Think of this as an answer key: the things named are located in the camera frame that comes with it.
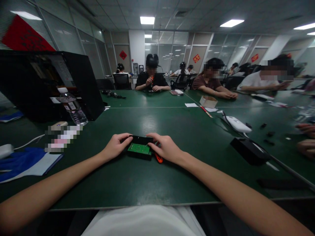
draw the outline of bottle cap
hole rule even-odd
[[[67,88],[58,88],[58,91],[59,91],[60,93],[62,93],[62,92],[68,92]]]

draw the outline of green circuit board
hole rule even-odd
[[[141,145],[141,144],[134,144],[132,143],[128,151],[136,152],[136,153],[142,153],[145,155],[151,155],[150,147],[147,145]]]

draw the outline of fluorescent light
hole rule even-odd
[[[26,11],[11,11],[14,14],[17,14],[21,17],[24,17],[26,19],[30,19],[30,20],[42,20],[41,18],[34,16],[32,14],[27,13]]]
[[[220,25],[220,27],[233,27],[242,22],[244,22],[244,20],[230,20],[228,22],[225,22],[223,25]]]
[[[312,23],[312,24],[308,24],[308,25],[294,28],[294,30],[307,30],[307,29],[314,28],[314,27],[315,27],[315,23]]]
[[[142,25],[154,25],[154,19],[155,17],[140,16],[140,22]]]

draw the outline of water bottle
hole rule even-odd
[[[86,125],[89,121],[81,110],[75,96],[69,93],[67,88],[58,88],[58,91],[60,92],[60,101],[63,103],[67,112],[70,113],[73,122],[77,126]]]

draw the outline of black computer case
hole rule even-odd
[[[88,120],[104,111],[88,56],[57,51],[0,50],[0,91],[31,121],[68,121],[57,87],[67,87]]]

